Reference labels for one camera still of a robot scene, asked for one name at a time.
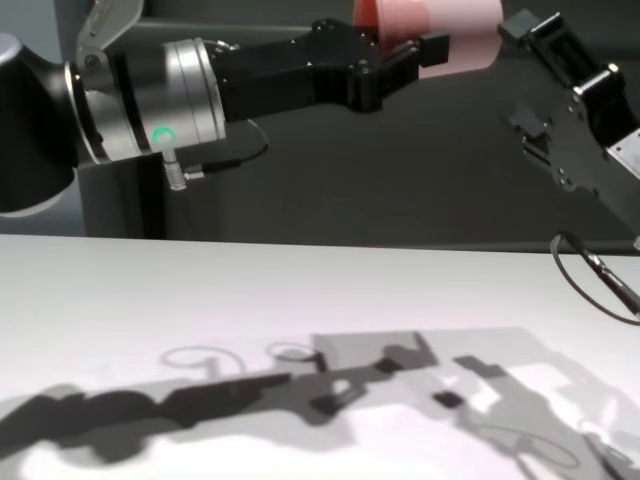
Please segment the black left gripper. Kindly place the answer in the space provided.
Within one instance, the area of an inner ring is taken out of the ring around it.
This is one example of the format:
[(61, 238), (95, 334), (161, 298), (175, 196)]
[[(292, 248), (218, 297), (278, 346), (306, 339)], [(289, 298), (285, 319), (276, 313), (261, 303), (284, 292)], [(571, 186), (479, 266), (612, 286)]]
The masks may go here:
[(373, 38), (341, 21), (316, 21), (295, 39), (213, 57), (225, 118), (254, 119), (318, 104), (375, 112), (386, 98), (449, 61), (450, 36), (426, 34), (395, 47), (382, 62)]

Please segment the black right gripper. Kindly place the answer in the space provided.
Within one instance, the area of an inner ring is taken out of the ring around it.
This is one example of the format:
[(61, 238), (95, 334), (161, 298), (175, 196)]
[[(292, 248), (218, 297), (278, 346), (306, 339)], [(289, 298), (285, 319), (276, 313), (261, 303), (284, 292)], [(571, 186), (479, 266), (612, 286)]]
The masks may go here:
[(639, 119), (621, 69), (598, 61), (560, 12), (540, 19), (523, 9), (500, 23), (498, 33), (568, 89), (549, 127), (522, 103), (506, 115), (524, 155), (536, 165), (551, 164), (564, 188), (590, 192), (637, 235)]

